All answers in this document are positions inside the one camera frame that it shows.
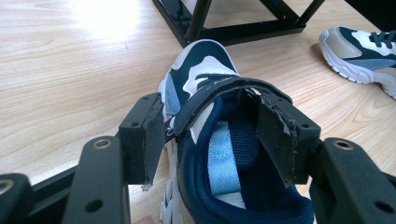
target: sneaker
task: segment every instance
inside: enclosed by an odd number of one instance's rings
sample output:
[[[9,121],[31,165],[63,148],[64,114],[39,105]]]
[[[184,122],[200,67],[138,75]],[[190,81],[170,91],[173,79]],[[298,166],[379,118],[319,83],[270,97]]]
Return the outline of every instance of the sneaker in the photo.
[[[257,137],[258,109],[248,97],[256,93],[240,88],[249,82],[260,81],[241,78],[213,40],[188,45],[166,74],[159,92],[177,139],[165,146],[164,224],[313,223],[312,203],[285,187]]]
[[[333,27],[320,35],[319,45],[341,77],[362,84],[378,82],[396,99],[396,31],[367,33]]]

